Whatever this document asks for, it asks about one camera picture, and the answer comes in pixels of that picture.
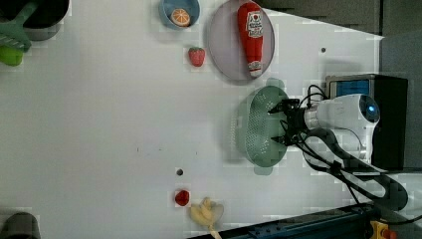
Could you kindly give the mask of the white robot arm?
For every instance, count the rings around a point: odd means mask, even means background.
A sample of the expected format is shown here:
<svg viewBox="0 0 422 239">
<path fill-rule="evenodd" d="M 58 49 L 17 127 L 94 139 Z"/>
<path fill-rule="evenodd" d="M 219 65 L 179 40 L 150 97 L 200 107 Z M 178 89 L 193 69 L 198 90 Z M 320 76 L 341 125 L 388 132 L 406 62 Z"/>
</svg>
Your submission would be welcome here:
<svg viewBox="0 0 422 239">
<path fill-rule="evenodd" d="M 343 182 L 353 197 L 361 194 L 398 213 L 404 224 L 421 219 L 421 173 L 393 172 L 370 163 L 373 133 L 380 122 L 373 98 L 354 94 L 305 108 L 302 103 L 283 99 L 268 110 L 270 115 L 282 115 L 284 133 L 273 141 L 296 146 L 312 169 Z"/>
</svg>

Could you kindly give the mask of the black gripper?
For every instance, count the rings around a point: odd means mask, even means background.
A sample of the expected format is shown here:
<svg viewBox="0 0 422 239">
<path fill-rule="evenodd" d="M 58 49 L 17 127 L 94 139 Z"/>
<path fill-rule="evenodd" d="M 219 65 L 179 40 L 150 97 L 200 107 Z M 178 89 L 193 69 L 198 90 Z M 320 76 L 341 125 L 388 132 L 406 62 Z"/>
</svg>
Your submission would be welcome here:
<svg viewBox="0 0 422 239">
<path fill-rule="evenodd" d="M 307 129 L 304 120 L 305 108 L 300 107 L 300 100 L 282 100 L 269 110 L 269 114 L 276 113 L 284 113 L 286 116 L 283 122 L 283 126 L 286 128 L 285 135 L 271 137 L 271 140 L 286 146 L 299 144 L 302 133 Z"/>
</svg>

